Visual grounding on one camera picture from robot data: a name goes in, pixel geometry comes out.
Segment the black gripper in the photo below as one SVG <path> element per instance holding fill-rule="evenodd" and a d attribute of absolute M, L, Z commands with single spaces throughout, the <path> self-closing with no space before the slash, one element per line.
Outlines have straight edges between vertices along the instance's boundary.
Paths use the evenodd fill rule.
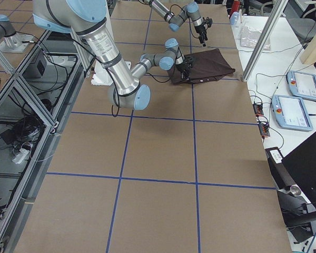
<path fill-rule="evenodd" d="M 212 19 L 207 17 L 200 17 L 196 21 L 194 21 L 194 27 L 199 35 L 199 41 L 203 47 L 206 47 L 206 41 L 208 40 L 206 30 L 212 26 Z"/>
<path fill-rule="evenodd" d="M 181 55 L 176 58 L 175 66 L 181 73 L 181 79 L 188 81 L 190 79 L 190 69 L 193 67 L 195 62 L 194 56 Z"/>

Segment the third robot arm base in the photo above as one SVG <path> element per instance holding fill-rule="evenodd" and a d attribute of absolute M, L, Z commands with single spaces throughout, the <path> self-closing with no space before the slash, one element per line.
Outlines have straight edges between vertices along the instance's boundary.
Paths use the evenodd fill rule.
<path fill-rule="evenodd" d="M 34 36 L 17 32 L 6 15 L 0 14 L 0 51 L 3 53 L 24 53 L 34 43 Z"/>

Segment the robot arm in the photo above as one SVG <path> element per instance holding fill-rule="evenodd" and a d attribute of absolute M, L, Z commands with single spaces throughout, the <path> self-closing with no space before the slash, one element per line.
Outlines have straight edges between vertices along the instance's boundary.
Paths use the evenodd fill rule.
<path fill-rule="evenodd" d="M 194 29 L 202 46 L 206 46 L 206 41 L 208 40 L 207 29 L 213 24 L 213 21 L 209 17 L 203 17 L 200 13 L 198 3 L 193 1 L 187 5 L 180 7 L 180 12 L 174 14 L 170 9 L 168 9 L 160 1 L 140 1 L 144 5 L 148 5 L 152 10 L 156 11 L 168 24 L 169 28 L 177 32 L 180 27 L 187 21 L 191 20 Z"/>
<path fill-rule="evenodd" d="M 129 69 L 107 29 L 107 13 L 106 1 L 33 1 L 33 18 L 38 27 L 59 33 L 74 32 L 87 41 L 113 82 L 108 97 L 115 106 L 134 110 L 148 106 L 150 88 L 141 84 L 140 78 L 154 66 L 166 71 L 176 67 L 182 77 L 189 77 L 191 59 L 182 54 L 174 38 L 165 42 L 164 53 L 144 54 Z"/>

